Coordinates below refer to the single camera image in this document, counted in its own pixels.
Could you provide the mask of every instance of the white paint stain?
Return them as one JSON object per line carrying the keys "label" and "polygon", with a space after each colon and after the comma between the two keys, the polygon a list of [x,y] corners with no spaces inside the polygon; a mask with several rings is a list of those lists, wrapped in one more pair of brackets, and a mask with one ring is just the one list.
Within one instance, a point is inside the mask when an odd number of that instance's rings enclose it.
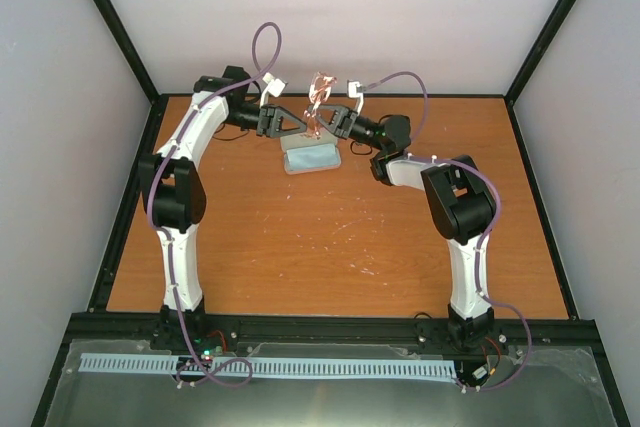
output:
{"label": "white paint stain", "polygon": [[344,224],[342,227],[340,227],[338,230],[333,231],[333,233],[331,235],[337,234],[338,232],[340,232],[342,229],[345,229],[347,227],[349,227],[350,225],[353,224],[357,224],[358,222],[362,222],[364,219],[359,219],[359,220],[354,220],[353,222],[349,222],[348,224]]}

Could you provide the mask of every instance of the black metal frame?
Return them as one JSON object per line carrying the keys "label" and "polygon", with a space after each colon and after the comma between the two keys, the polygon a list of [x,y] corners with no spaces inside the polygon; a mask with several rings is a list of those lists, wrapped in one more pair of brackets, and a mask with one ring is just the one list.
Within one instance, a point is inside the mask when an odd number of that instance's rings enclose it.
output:
{"label": "black metal frame", "polygon": [[538,38],[533,43],[524,63],[520,67],[518,74],[513,80],[511,87],[509,87],[509,90],[505,94],[505,99],[509,107],[513,107],[515,105],[518,97],[542,60],[542,57],[551,44],[551,41],[560,30],[560,27],[567,18],[567,15],[569,15],[569,12],[571,12],[571,8],[575,2],[576,0],[558,0],[556,3],[551,14],[547,18],[547,21],[542,27]]}
{"label": "black metal frame", "polygon": [[[434,95],[433,97],[497,97],[504,99],[538,210],[540,222],[547,240],[567,313],[570,318],[570,320],[530,321],[534,345],[590,347],[594,352],[600,375],[618,425],[628,426],[630,425],[629,419],[626,415],[595,322],[579,320],[576,305],[571,295],[566,273],[562,266],[514,112],[514,105],[518,96],[531,78],[536,66],[553,40],[553,37],[560,29],[562,22],[567,17],[575,1],[576,0],[558,0],[506,96],[443,94]],[[142,89],[152,102],[152,106],[109,238],[107,250],[102,265],[100,266],[88,312],[74,314],[69,321],[67,331],[51,370],[49,381],[45,387],[40,405],[32,423],[34,427],[42,426],[46,421],[47,412],[53,399],[70,343],[73,340],[146,339],[158,348],[169,347],[179,353],[184,350],[184,346],[179,342],[179,339],[178,343],[175,343],[175,339],[171,336],[163,335],[158,314],[106,312],[109,295],[113,287],[120,257],[139,198],[140,189],[136,177],[137,159],[142,153],[150,152],[153,148],[170,95],[158,94],[111,1],[94,0],[94,2],[121,48],[133,73],[140,82]],[[398,97],[398,95],[392,94],[377,95],[377,97],[391,96]],[[400,96],[418,97],[418,95],[412,94]],[[235,337],[230,343],[232,344],[232,348],[241,355],[243,352],[246,352],[247,347],[255,346],[261,342],[331,342],[392,345],[420,353],[439,354],[446,359],[452,359],[457,362],[482,360],[479,352],[460,353],[451,348],[448,343],[442,342],[441,335],[446,331],[446,321],[444,319],[413,320],[214,315],[207,315],[206,317],[211,325],[216,325],[227,334],[227,339]],[[524,329],[519,321],[497,320],[493,333],[496,335],[498,333],[504,333],[507,336],[508,344],[511,345],[519,345],[525,342]],[[424,337],[427,341],[421,342],[419,337]]]}

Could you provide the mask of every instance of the cable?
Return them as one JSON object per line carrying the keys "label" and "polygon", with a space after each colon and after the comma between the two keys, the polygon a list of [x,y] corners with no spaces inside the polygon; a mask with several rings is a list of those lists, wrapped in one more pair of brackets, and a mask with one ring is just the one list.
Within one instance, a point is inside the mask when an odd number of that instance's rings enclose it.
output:
{"label": "cable", "polygon": [[220,127],[218,127],[218,130],[216,130],[213,133],[213,137],[212,138],[215,139],[215,140],[220,140],[221,142],[231,142],[233,140],[238,140],[238,139],[241,139],[242,137],[246,137],[247,135],[249,135],[249,131],[247,130],[243,134],[236,135],[235,137],[231,137],[230,139],[221,139],[220,137],[216,137],[216,134],[222,132],[226,126],[227,126],[227,124],[220,124]]}
{"label": "cable", "polygon": [[[260,64],[258,63],[258,54],[256,53],[256,47],[258,46],[258,37],[260,37],[260,33],[267,27],[273,27],[275,29],[278,40],[276,44],[276,51],[274,52],[271,61],[269,62],[269,64],[267,64],[266,68],[261,69]],[[273,67],[273,64],[276,63],[276,59],[280,55],[280,47],[282,47],[282,34],[280,33],[280,27],[278,27],[275,22],[265,22],[260,27],[258,27],[258,30],[256,30],[256,33],[253,35],[253,40],[251,41],[251,57],[253,58],[253,65],[255,65],[256,70],[258,70],[261,75],[259,77],[256,75],[256,77],[258,78],[253,80],[259,80],[264,76],[264,74],[269,72],[269,69]]]}
{"label": "cable", "polygon": [[422,95],[424,96],[424,110],[422,111],[422,119],[420,120],[420,125],[415,133],[411,136],[411,141],[413,142],[418,138],[422,129],[424,129],[424,125],[427,122],[427,114],[429,112],[429,94],[427,93],[427,88],[424,85],[422,79],[418,76],[418,74],[414,72],[410,72],[408,70],[403,70],[401,72],[396,72],[395,74],[387,75],[384,79],[380,79],[378,82],[374,82],[373,84],[365,85],[361,88],[361,92],[365,93],[368,90],[375,89],[376,87],[381,86],[385,82],[390,81],[391,79],[395,79],[396,77],[401,77],[403,75],[408,75],[409,77],[413,77],[420,84],[420,89],[422,90]]}
{"label": "cable", "polygon": [[349,144],[349,150],[354,155],[371,155],[371,154],[373,154],[373,147],[371,147],[370,145],[367,145],[367,147],[369,147],[369,151],[368,152],[356,152],[355,150],[353,150],[353,146],[354,145],[361,146],[361,145],[364,145],[364,144],[361,144],[360,142],[356,142],[355,140],[351,141],[351,143]]}
{"label": "cable", "polygon": [[496,341],[491,337],[485,337],[485,340],[487,340],[496,349],[496,353],[498,354],[498,362],[500,362],[500,359],[502,358],[502,352],[500,352],[500,347],[498,347]]}
{"label": "cable", "polygon": [[524,317],[522,312],[520,312],[520,310],[518,310],[518,308],[512,304],[493,300],[483,292],[482,287],[480,285],[480,261],[481,261],[481,254],[483,250],[482,244],[485,241],[485,239],[489,236],[494,226],[496,225],[496,222],[500,218],[500,215],[502,214],[502,202],[500,200],[500,194],[498,194],[498,189],[493,184],[493,182],[491,182],[491,180],[489,180],[489,178],[486,175],[484,175],[482,172],[478,171],[477,169],[474,169],[470,165],[467,165],[462,162],[458,162],[457,160],[437,159],[435,155],[431,159],[425,159],[423,157],[417,157],[414,155],[411,155],[411,158],[418,160],[420,162],[454,165],[460,169],[470,172],[471,174],[475,175],[480,180],[482,180],[487,185],[487,187],[489,187],[489,190],[491,191],[491,194],[493,195],[493,198],[496,201],[496,213],[493,216],[493,219],[491,219],[491,222],[489,222],[489,225],[487,226],[485,231],[478,238],[478,242],[476,244],[476,248],[475,248],[476,255],[474,258],[474,277],[475,277],[475,283],[476,283],[476,292],[478,293],[478,295],[480,295],[480,298],[482,298],[483,300],[485,300],[487,303],[489,303],[494,307],[503,307],[514,312],[520,318],[520,321],[522,322],[522,325],[524,327],[524,331],[527,335],[527,353],[525,354],[524,359],[522,359],[522,363],[520,364],[518,369],[513,374],[511,374],[510,377],[503,380],[499,384],[492,385],[491,387],[483,388],[482,392],[490,392],[492,390],[497,390],[502,387],[506,387],[507,385],[509,385],[511,382],[513,382],[515,379],[517,379],[520,376],[525,365],[527,365],[527,362],[529,361],[529,356],[531,355],[531,351],[533,350],[533,339],[531,338],[531,329],[529,328],[527,319]]}
{"label": "cable", "polygon": [[222,333],[222,331],[214,330],[209,335],[207,335],[207,337],[215,337],[216,335],[220,336],[220,340],[221,340],[221,343],[222,343],[222,352],[226,352],[227,351],[227,341],[224,338],[224,334]]}
{"label": "cable", "polygon": [[481,345],[482,355],[484,356],[484,361],[487,363],[487,374],[491,375],[491,364],[489,363],[489,357],[487,356],[487,349],[484,348],[484,345]]}
{"label": "cable", "polygon": [[234,358],[234,359],[231,359],[230,361],[228,361],[229,363],[242,362],[242,363],[247,364],[247,366],[249,367],[249,374],[248,374],[246,379],[244,379],[242,382],[240,382],[238,384],[230,384],[230,383],[222,382],[222,381],[220,381],[219,379],[217,379],[215,377],[215,373],[219,372],[218,369],[220,367],[222,367],[222,365],[228,365],[227,363],[221,364],[220,366],[218,366],[218,368],[215,371],[209,372],[208,369],[202,364],[202,362],[198,358],[198,355],[196,354],[195,349],[193,348],[193,344],[191,343],[191,339],[189,338],[189,332],[187,330],[187,326],[186,326],[186,323],[185,323],[184,313],[182,312],[182,305],[180,303],[180,296],[178,294],[178,286],[176,285],[175,269],[174,269],[174,266],[173,266],[173,238],[171,237],[171,232],[169,232],[169,230],[167,230],[167,229],[165,229],[163,227],[158,227],[158,226],[156,226],[154,224],[154,222],[153,222],[153,201],[155,200],[155,197],[156,197],[156,192],[158,190],[158,185],[160,184],[160,179],[162,178],[162,175],[163,175],[164,171],[166,170],[167,165],[169,164],[169,161],[171,160],[171,157],[176,152],[176,150],[178,150],[178,146],[182,142],[182,138],[185,136],[189,126],[191,125],[191,123],[193,122],[195,117],[198,115],[199,112],[202,111],[202,108],[204,106],[206,106],[211,100],[215,99],[216,97],[221,96],[222,94],[225,94],[227,92],[230,92],[233,89],[236,89],[238,87],[242,87],[244,85],[248,85],[251,82],[259,80],[276,63],[276,60],[278,59],[278,55],[280,54],[280,48],[282,47],[282,33],[280,32],[280,28],[274,22],[266,22],[266,23],[262,24],[258,28],[258,30],[256,31],[256,33],[253,36],[252,48],[255,51],[255,45],[257,43],[258,37],[260,35],[260,32],[262,32],[267,27],[273,27],[273,29],[276,31],[276,35],[278,37],[278,42],[277,42],[277,45],[276,45],[276,51],[273,54],[273,57],[271,58],[271,60],[267,64],[267,66],[264,69],[260,70],[255,76],[253,76],[253,77],[251,77],[249,79],[243,80],[241,82],[236,82],[235,84],[231,84],[231,85],[228,85],[226,87],[223,87],[220,90],[218,90],[217,92],[214,92],[211,95],[205,97],[196,106],[197,108],[193,109],[193,112],[187,117],[187,120],[184,122],[184,125],[182,126],[182,128],[178,132],[178,135],[176,136],[174,145],[172,145],[172,147],[169,149],[169,152],[167,152],[167,155],[162,160],[162,163],[160,164],[160,167],[158,167],[158,171],[156,172],[156,175],[153,178],[153,182],[151,183],[151,188],[149,190],[149,197],[148,197],[148,200],[147,200],[147,221],[149,222],[149,225],[151,226],[152,229],[164,234],[164,236],[166,238],[166,242],[168,243],[168,246],[167,246],[167,258],[168,258],[167,264],[168,265],[167,265],[167,267],[168,267],[168,271],[169,271],[169,281],[171,282],[171,285],[173,286],[173,297],[174,297],[174,301],[175,301],[175,304],[176,304],[176,310],[177,310],[177,313],[178,313],[178,321],[180,323],[180,329],[182,330],[182,335],[183,335],[184,341],[185,341],[185,343],[187,345],[187,349],[189,350],[189,354],[191,355],[191,357],[193,357],[194,362],[196,363],[198,368],[202,371],[202,373],[205,375],[206,379],[209,379],[212,382],[215,382],[217,384],[220,384],[220,385],[223,385],[223,386],[226,386],[226,387],[231,387],[231,388],[237,388],[237,387],[241,387],[243,385],[246,385],[251,380],[251,378],[253,377],[253,367],[251,366],[251,363],[248,360],[243,359],[241,357]]}
{"label": "cable", "polygon": [[255,80],[253,82],[251,82],[253,85],[255,85],[258,89],[258,93],[257,94],[252,94],[253,97],[249,100],[247,100],[247,102],[249,102],[250,104],[257,104],[258,102],[260,102],[260,98],[262,97],[262,87],[260,87],[260,84],[258,82],[256,82]]}

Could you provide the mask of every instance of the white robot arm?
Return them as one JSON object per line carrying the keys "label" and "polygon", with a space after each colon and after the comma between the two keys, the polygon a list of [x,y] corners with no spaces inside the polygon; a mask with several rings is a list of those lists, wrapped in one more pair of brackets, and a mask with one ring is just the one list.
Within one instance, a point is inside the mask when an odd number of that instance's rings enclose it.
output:
{"label": "white robot arm", "polygon": [[[422,172],[427,169],[445,168],[447,164],[417,160],[411,154],[399,157],[387,164],[387,173],[392,185],[413,187],[425,190],[425,181]],[[455,238],[447,239],[449,254],[451,256],[451,274],[453,289],[450,306],[462,319],[478,318],[485,315],[491,308],[489,303],[482,298],[476,287],[475,257],[476,246],[481,234],[468,238],[463,244]],[[489,242],[489,236],[483,241],[483,247]],[[483,249],[480,255],[479,282],[484,296],[488,296],[487,290],[487,255]]]}
{"label": "white robot arm", "polygon": [[[227,67],[221,78],[202,77],[196,83],[189,108],[173,135],[156,154],[143,155],[138,163],[146,210],[153,178],[162,161],[170,156],[163,177],[171,178],[173,182],[161,182],[152,199],[152,218],[158,227],[165,271],[164,305],[169,310],[180,308],[193,312],[199,307],[203,309],[196,235],[206,209],[206,196],[197,168],[216,130],[225,122],[242,129],[256,130],[257,135],[267,137],[282,137],[306,130],[306,124],[287,110],[266,104],[266,94],[279,96],[285,85],[270,74],[265,76],[267,86],[259,106],[244,102],[247,88],[232,90],[225,96],[206,101],[225,84],[248,77],[239,67]],[[284,129],[284,119],[292,121],[295,127]],[[171,280],[170,265],[173,266],[175,285]],[[174,286],[178,292],[179,306],[173,295]]]}

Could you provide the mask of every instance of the black cable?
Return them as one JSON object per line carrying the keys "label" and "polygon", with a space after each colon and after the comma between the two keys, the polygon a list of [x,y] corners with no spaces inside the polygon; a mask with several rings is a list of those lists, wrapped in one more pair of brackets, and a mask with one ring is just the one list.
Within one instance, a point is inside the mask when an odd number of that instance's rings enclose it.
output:
{"label": "black cable", "polygon": [[244,134],[240,134],[236,137],[231,137],[230,139],[221,139],[220,137],[216,137],[216,134],[219,134],[220,132],[222,132],[224,130],[224,128],[227,126],[227,124],[221,124],[220,127],[218,127],[218,130],[216,130],[213,134],[213,138],[216,140],[219,140],[221,142],[231,142],[232,140],[238,140],[242,137],[246,137],[247,135],[249,135],[250,131],[246,131]]}
{"label": "black cable", "polygon": [[258,82],[256,82],[255,80],[253,82],[251,82],[253,85],[255,85],[258,88],[258,93],[257,94],[251,94],[254,97],[247,100],[247,102],[249,102],[250,104],[257,104],[258,102],[260,102],[260,98],[262,97],[262,87],[260,87],[260,84]]}
{"label": "black cable", "polygon": [[369,151],[368,152],[356,152],[355,150],[353,150],[353,145],[364,145],[361,144],[360,142],[356,142],[355,140],[352,140],[351,143],[349,144],[349,150],[351,151],[352,154],[354,155],[371,155],[373,154],[373,147],[371,147],[370,145],[367,145],[367,147],[369,147]]}

